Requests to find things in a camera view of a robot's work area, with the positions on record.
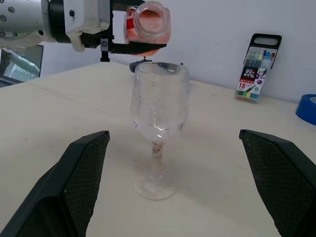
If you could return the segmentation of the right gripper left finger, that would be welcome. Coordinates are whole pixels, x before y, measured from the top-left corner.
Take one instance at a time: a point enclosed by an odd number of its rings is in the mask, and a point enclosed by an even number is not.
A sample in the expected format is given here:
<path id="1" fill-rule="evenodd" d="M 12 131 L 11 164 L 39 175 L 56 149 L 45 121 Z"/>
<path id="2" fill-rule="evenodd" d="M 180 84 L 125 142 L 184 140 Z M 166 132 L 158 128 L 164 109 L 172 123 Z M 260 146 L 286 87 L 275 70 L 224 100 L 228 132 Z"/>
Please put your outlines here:
<path id="1" fill-rule="evenodd" d="M 94 213 L 108 131 L 72 142 L 42 175 L 1 232 L 2 237 L 84 237 Z"/>

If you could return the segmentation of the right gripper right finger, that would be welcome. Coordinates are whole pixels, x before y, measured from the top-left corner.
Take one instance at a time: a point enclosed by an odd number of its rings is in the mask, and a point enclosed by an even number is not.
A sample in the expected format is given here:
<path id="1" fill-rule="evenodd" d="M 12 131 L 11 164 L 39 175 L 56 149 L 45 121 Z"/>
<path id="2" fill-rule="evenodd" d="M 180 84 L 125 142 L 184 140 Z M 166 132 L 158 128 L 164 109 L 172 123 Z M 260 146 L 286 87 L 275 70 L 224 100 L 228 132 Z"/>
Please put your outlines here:
<path id="1" fill-rule="evenodd" d="M 242 129 L 257 191 L 282 237 L 316 235 L 316 165 L 292 142 Z"/>

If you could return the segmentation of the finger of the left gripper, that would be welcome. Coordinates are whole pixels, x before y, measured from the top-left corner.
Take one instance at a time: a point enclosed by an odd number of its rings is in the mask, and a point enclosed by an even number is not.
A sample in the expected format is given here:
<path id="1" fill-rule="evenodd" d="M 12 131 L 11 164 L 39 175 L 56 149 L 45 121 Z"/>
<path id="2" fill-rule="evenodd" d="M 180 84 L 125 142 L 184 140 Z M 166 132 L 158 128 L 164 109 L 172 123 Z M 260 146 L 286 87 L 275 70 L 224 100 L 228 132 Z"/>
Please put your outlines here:
<path id="1" fill-rule="evenodd" d="M 130 42 L 128 44 L 114 43 L 115 54 L 153 55 L 167 44 L 152 44 L 143 42 Z"/>
<path id="2" fill-rule="evenodd" d="M 140 6 L 144 0 L 112 0 L 112 10 L 126 11 L 129 6 Z"/>

